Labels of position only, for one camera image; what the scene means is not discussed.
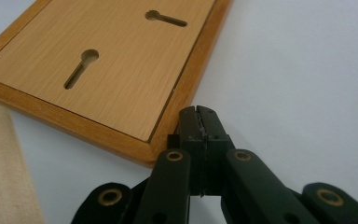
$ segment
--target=white table surface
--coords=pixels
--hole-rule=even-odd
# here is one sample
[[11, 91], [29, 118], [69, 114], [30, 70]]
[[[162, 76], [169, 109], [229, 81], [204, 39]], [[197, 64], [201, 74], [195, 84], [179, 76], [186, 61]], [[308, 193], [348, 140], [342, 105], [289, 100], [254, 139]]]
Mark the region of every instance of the white table surface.
[[[32, 0], [0, 0], [0, 33]], [[326, 182], [358, 200], [358, 1], [235, 0], [193, 105], [214, 109], [236, 147], [296, 191]], [[151, 170], [11, 113], [47, 223], [70, 223], [107, 182]], [[193, 197], [189, 223], [225, 223]]]

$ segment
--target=wood grain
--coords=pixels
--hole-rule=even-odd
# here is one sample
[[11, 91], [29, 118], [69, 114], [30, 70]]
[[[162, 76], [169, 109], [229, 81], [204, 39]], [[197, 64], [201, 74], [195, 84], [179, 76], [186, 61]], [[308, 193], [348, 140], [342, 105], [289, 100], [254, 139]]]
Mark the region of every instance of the wood grain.
[[[37, 1], [4, 31], [0, 36], [0, 50], [49, 2], [49, 0]], [[229, 0], [215, 0], [148, 141], [141, 141], [118, 132], [2, 83], [0, 83], [0, 102], [126, 159], [152, 166], [159, 152], [166, 149], [167, 134], [175, 129], [179, 110], [191, 103], [230, 3]]]
[[0, 106], [0, 223], [44, 223], [11, 119]]
[[[0, 82], [147, 141], [213, 0], [53, 0], [0, 52]], [[149, 10], [187, 21], [150, 21]], [[64, 87], [88, 49], [99, 52]]]

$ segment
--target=wooden strip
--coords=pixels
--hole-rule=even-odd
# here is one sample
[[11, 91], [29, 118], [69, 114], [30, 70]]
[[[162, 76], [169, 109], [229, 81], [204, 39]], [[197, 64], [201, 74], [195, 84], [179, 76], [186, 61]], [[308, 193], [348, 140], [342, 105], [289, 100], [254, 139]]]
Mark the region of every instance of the wooden strip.
[[7, 110], [0, 106], [0, 223], [44, 223]]

